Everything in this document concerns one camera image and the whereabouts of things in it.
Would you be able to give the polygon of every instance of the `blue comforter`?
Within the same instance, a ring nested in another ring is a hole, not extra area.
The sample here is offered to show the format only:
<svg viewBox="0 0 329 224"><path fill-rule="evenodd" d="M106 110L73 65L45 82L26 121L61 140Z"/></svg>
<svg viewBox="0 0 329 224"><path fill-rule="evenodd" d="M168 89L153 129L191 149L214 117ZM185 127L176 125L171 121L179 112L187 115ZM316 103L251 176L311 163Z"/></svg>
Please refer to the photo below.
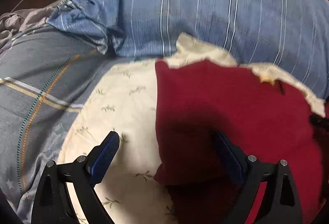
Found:
<svg viewBox="0 0 329 224"><path fill-rule="evenodd" d="M181 32L228 50L240 63L269 62L328 96L327 0L68 0L52 26L88 37L105 53L170 56Z"/></svg>

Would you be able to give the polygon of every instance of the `teal stripe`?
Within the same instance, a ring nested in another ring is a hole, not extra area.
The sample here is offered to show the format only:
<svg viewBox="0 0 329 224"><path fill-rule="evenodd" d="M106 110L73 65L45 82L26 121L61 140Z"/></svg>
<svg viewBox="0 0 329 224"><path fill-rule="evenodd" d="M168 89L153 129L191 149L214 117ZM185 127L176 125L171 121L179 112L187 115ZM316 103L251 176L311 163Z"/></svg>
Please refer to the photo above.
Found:
<svg viewBox="0 0 329 224"><path fill-rule="evenodd" d="M54 73L53 75L49 78L49 80L47 81L47 83L45 84L45 86L41 89L41 93L42 92L45 92L46 88L52 83L52 81L54 80L54 78L59 74L59 72L70 62L70 60L72 59L69 58L65 61L65 63L60 66ZM17 179L18 179L18 182L19 182L19 190L21 193L23 193L23 189L22 189L22 183L21 183L21 177L20 177L20 169L19 169L19 164L20 164L20 150L21 150L21 141L22 141L22 136L23 136L23 133L24 133L24 129L25 129L25 125L27 123L27 121L29 120L29 118L31 117L31 114L36 106L36 104L38 103L38 101L40 100L40 98L42 97L42 94L38 94L38 96L36 97L36 99L34 100L31 108L29 109L29 112L27 114L27 116L25 117L23 123L22 123L22 126L21 126L21 129L20 129L20 132L19 132L19 141L18 141L18 144L17 144L17 154L16 154L16 159L17 159L17 164L16 164L16 167L17 167Z"/></svg>

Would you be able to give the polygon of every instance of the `blue gripper pad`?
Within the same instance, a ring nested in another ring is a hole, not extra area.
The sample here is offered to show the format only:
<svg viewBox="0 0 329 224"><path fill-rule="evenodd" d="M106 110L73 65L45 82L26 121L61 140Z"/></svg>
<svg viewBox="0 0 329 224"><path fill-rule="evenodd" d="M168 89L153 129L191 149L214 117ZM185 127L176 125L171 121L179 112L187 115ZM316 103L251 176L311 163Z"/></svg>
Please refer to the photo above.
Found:
<svg viewBox="0 0 329 224"><path fill-rule="evenodd" d="M235 184L242 186L248 169L244 152L239 146L232 144L224 132L221 131L213 134L212 142L228 176Z"/></svg>
<svg viewBox="0 0 329 224"><path fill-rule="evenodd" d="M101 183L120 145L119 135L111 131L101 145L95 146L88 154L86 165L90 177L90 185Z"/></svg>

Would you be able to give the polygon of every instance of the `gray fabric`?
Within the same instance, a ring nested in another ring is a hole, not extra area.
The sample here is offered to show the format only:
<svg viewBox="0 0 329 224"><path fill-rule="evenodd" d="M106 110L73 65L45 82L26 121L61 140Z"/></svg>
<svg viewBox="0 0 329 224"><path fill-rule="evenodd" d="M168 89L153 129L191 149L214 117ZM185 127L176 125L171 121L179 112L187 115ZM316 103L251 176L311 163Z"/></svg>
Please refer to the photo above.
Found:
<svg viewBox="0 0 329 224"><path fill-rule="evenodd" d="M0 16L0 55L1 48L18 32L45 24L52 8L19 10Z"/></svg>
<svg viewBox="0 0 329 224"><path fill-rule="evenodd" d="M11 87L0 84L0 187L24 223L30 222L42 170L57 159L77 116L24 92L36 88L78 108L113 64L131 60L92 50L92 44L46 27L17 38L0 60L0 78L11 78L3 80Z"/></svg>

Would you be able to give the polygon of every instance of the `red towel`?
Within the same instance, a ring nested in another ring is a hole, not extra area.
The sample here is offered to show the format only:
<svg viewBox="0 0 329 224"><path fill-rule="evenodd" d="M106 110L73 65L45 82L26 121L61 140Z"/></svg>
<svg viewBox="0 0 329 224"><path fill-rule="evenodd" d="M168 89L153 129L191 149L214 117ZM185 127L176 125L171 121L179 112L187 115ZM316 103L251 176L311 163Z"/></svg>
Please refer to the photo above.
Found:
<svg viewBox="0 0 329 224"><path fill-rule="evenodd" d="M159 61L155 68L162 161L155 180L168 186L180 224L220 223L237 194L211 146L216 130L262 162L287 160L303 223L314 219L325 178L322 151L313 139L310 106L298 89L279 81L261 83L247 68L223 68L207 60L179 69ZM250 223L257 210L252 214Z"/></svg>

